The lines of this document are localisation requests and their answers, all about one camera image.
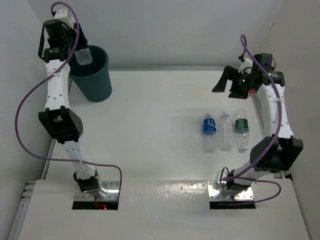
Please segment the clear bottle green white label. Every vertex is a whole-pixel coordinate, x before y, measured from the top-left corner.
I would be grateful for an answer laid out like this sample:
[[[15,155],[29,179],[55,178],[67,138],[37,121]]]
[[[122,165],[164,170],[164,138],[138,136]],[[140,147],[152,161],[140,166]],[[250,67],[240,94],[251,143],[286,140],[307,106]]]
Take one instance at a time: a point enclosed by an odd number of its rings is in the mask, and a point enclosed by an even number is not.
[[[77,63],[81,66],[89,65],[93,62],[90,48],[80,49],[74,52]]]

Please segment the green label plastic bottle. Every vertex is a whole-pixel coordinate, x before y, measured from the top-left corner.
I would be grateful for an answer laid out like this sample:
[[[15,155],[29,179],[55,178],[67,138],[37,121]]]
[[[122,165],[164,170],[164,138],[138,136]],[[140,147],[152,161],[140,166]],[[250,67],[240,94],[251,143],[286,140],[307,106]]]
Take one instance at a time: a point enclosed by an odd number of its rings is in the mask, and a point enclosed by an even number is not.
[[[241,108],[237,109],[231,115],[233,128],[234,128],[234,137],[237,149],[239,152],[246,152],[249,148],[249,122],[247,118],[247,112]]]

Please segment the clear unlabelled plastic bottle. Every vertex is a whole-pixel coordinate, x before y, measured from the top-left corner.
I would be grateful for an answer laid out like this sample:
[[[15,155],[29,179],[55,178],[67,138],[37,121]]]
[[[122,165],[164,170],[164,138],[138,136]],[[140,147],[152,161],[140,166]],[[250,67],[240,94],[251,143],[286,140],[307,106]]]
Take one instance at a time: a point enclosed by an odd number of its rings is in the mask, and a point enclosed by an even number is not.
[[[223,112],[219,122],[219,147],[222,151],[230,152],[234,148],[234,134],[231,118]]]

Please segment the blue label plastic bottle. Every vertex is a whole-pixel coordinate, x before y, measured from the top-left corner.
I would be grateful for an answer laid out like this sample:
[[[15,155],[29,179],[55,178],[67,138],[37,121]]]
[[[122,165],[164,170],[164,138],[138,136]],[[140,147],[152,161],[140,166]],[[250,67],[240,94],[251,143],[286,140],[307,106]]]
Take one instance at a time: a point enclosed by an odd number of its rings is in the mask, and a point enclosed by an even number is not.
[[[205,153],[216,151],[217,126],[210,112],[205,113],[202,121],[202,147]]]

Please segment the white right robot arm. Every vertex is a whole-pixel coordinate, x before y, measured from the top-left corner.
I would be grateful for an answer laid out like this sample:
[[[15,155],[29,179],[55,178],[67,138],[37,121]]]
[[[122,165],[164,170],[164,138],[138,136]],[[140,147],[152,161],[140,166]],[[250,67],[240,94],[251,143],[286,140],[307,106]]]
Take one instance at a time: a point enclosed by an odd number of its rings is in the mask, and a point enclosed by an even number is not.
[[[288,123],[283,98],[285,80],[283,73],[275,70],[273,56],[266,53],[253,55],[247,47],[245,35],[241,35],[240,40],[243,46],[240,67],[226,66],[213,92],[224,92],[227,81],[232,82],[230,98],[246,99],[250,91],[254,91],[260,104],[264,139],[252,148],[247,164],[223,178],[224,187],[233,193],[247,190],[267,173],[289,170],[304,146],[302,140],[295,138]],[[64,104],[47,105],[38,114],[38,119],[49,135],[69,153],[69,160],[75,167],[73,177],[80,190],[91,195],[105,193],[98,172],[91,169],[91,163],[81,154],[81,119]]]

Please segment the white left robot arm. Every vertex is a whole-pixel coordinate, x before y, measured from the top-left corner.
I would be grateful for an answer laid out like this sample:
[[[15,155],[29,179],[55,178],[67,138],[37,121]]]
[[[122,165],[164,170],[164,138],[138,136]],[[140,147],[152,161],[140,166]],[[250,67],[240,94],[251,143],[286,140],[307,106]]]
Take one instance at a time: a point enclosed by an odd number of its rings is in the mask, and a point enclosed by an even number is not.
[[[72,160],[75,173],[73,178],[81,192],[94,198],[103,198],[104,189],[98,171],[84,162],[81,148],[83,122],[75,114],[69,103],[68,64],[71,48],[75,43],[75,30],[59,19],[47,20],[43,29],[48,33],[49,47],[40,51],[45,62],[49,80],[47,82],[47,100],[44,111],[39,112],[38,119],[49,133],[67,151]]]

